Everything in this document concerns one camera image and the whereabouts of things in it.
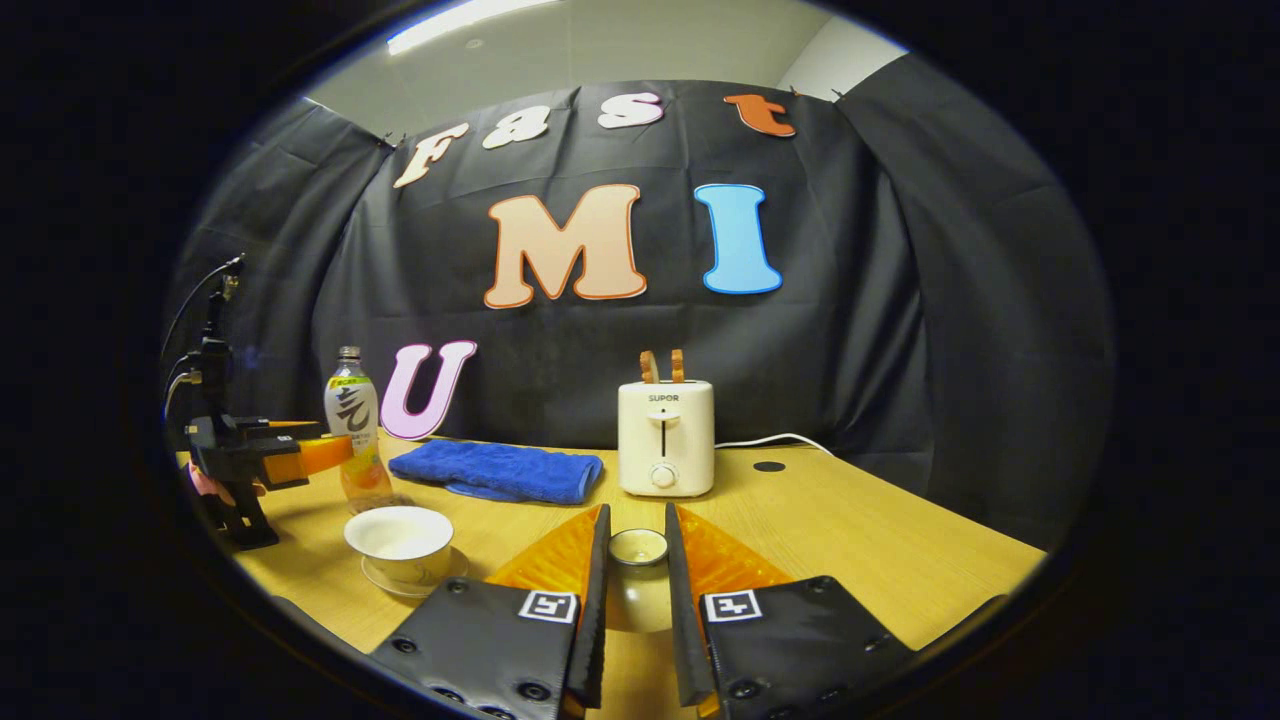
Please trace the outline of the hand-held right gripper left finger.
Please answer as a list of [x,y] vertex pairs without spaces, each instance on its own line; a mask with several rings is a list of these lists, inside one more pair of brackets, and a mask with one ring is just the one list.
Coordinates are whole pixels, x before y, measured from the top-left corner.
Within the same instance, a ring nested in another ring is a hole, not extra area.
[[444,579],[371,660],[466,717],[584,717],[602,703],[611,532],[599,503],[486,578]]

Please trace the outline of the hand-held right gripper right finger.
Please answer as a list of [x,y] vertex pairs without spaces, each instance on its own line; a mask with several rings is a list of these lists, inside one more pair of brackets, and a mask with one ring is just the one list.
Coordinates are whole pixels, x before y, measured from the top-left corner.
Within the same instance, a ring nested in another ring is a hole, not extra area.
[[850,719],[913,657],[833,577],[796,579],[666,506],[678,701],[703,719]]

